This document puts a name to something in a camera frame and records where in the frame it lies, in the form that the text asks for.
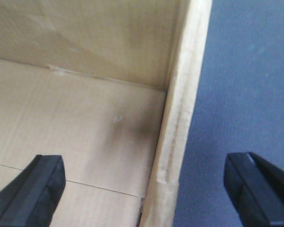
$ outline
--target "blue surface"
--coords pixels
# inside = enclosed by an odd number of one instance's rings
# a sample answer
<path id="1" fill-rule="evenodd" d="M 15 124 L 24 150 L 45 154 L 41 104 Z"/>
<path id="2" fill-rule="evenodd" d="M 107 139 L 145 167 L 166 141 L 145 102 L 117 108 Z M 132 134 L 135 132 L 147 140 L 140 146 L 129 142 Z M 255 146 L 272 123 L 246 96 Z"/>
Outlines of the blue surface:
<path id="1" fill-rule="evenodd" d="M 284 0 L 214 0 L 173 227 L 241 227 L 229 152 L 284 170 Z"/>

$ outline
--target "cardboard box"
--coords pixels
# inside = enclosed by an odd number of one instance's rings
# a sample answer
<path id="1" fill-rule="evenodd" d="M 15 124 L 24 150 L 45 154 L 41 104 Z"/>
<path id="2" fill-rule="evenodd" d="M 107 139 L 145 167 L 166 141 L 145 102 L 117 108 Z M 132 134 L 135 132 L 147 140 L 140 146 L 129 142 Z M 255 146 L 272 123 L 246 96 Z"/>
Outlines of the cardboard box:
<path id="1" fill-rule="evenodd" d="M 0 189 L 60 154 L 51 226 L 171 226 L 210 7 L 0 0 Z"/>

